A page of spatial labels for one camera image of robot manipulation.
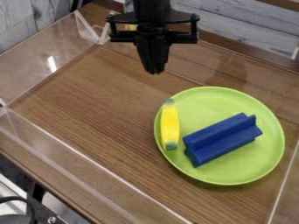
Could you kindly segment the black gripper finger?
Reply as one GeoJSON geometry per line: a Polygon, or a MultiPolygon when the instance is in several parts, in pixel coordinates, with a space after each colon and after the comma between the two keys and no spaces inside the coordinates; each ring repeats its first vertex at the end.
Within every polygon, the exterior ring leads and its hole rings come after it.
{"type": "Polygon", "coordinates": [[[165,64],[168,62],[171,41],[165,35],[159,35],[156,38],[156,73],[160,74],[164,71],[165,64]]]}
{"type": "Polygon", "coordinates": [[[144,66],[144,70],[149,74],[156,73],[155,56],[153,56],[153,41],[145,36],[135,37],[135,46],[137,54],[144,66]]]}

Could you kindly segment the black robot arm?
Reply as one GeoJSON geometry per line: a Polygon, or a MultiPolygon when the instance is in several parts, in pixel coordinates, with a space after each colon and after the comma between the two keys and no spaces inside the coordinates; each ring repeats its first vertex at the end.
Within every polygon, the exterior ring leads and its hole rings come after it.
{"type": "Polygon", "coordinates": [[[197,22],[193,13],[177,11],[171,0],[133,0],[133,11],[109,15],[109,39],[133,43],[149,74],[160,74],[168,62],[172,44],[196,44],[197,22]]]}

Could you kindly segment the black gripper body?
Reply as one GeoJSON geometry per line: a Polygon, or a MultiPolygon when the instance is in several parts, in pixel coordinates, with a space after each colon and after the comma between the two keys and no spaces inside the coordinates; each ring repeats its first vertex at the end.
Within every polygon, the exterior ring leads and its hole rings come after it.
{"type": "Polygon", "coordinates": [[[141,19],[136,12],[109,15],[107,22],[111,26],[112,42],[135,42],[136,37],[155,38],[164,36],[169,44],[195,44],[197,42],[197,22],[200,17],[196,14],[169,9],[167,12],[151,12],[149,16],[141,19]],[[117,29],[117,24],[135,25],[135,31],[117,29]],[[168,25],[189,24],[188,31],[173,31],[168,25]]]}

